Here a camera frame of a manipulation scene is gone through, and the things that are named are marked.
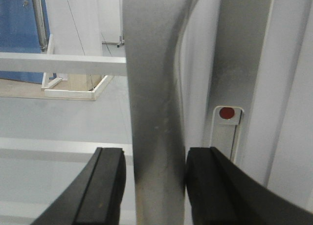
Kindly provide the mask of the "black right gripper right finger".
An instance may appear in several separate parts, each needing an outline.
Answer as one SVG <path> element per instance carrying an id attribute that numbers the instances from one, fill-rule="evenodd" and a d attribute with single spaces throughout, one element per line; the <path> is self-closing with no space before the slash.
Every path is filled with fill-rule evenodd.
<path id="1" fill-rule="evenodd" d="M 311 225 L 312 213 L 254 181 L 217 148 L 190 148 L 186 187 L 195 225 Z"/>

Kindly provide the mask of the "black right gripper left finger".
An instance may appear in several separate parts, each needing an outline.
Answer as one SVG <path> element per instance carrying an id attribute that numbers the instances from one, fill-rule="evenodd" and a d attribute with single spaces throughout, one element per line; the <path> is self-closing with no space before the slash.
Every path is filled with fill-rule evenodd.
<path id="1" fill-rule="evenodd" d="M 35 225 L 117 225 L 126 184 L 121 148 L 97 148 L 65 191 Z"/>

